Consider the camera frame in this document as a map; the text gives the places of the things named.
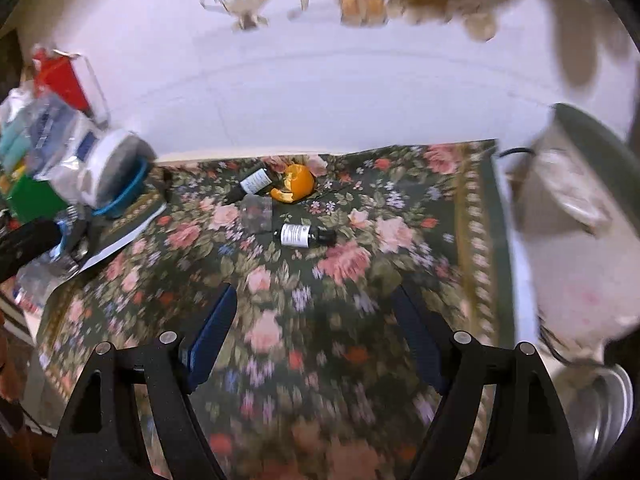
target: blue bowl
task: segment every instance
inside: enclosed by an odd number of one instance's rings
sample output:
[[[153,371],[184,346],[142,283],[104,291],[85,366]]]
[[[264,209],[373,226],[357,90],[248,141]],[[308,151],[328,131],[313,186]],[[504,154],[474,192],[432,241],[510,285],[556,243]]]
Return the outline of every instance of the blue bowl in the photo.
[[[129,183],[109,205],[94,211],[94,216],[105,216],[109,219],[120,218],[145,190],[145,177],[149,169],[146,158],[139,156],[133,166]]]

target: red object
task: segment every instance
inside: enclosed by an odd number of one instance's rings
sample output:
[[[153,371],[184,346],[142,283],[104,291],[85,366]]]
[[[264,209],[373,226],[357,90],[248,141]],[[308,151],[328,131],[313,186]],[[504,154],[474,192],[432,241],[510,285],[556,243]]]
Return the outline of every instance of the red object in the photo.
[[[36,96],[49,88],[72,108],[81,112],[90,111],[70,57],[52,56],[44,47],[36,47],[32,57],[36,69],[34,80]]]

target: floral placemat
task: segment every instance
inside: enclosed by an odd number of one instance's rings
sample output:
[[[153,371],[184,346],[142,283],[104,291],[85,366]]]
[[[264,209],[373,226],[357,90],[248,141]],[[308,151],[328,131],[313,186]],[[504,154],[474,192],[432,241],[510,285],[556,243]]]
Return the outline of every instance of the floral placemat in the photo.
[[[275,171],[295,160],[316,176],[308,200],[274,204],[274,222],[335,228],[329,249],[281,247],[271,234],[243,231],[238,208],[222,200],[254,159],[172,168],[166,214],[47,305],[63,313],[41,348],[48,376],[68,396],[95,344],[148,341],[229,282],[238,314],[209,381],[191,396],[228,476],[404,478],[440,399],[420,382],[386,296],[398,270],[413,271],[437,284],[424,287],[426,303],[454,329],[498,341],[494,260],[504,232],[492,229],[502,211],[482,168],[493,147],[266,158]],[[142,406],[154,470],[167,474]],[[475,467],[489,410],[487,392],[461,474]]]

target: small bottle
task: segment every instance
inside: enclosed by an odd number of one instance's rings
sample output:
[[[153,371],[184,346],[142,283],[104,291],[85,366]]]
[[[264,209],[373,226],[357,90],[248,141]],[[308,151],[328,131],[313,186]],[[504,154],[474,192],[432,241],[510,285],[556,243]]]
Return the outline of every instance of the small bottle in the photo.
[[[273,237],[287,247],[334,246],[337,234],[333,229],[300,224],[283,224]]]
[[[227,193],[225,203],[233,204],[242,200],[245,195],[255,195],[260,190],[273,184],[277,178],[274,171],[271,171],[266,164],[260,162],[252,167],[247,176]]]

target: bottle label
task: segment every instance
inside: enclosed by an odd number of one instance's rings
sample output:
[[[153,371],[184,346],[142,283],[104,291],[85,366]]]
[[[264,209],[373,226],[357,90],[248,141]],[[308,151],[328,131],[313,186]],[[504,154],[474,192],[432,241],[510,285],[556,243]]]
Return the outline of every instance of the bottle label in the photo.
[[[284,224],[280,231],[280,243],[289,247],[309,247],[309,225]]]
[[[244,189],[247,195],[254,195],[260,191],[263,187],[267,187],[272,184],[267,171],[264,168],[249,175],[246,179],[240,182],[240,187]]]

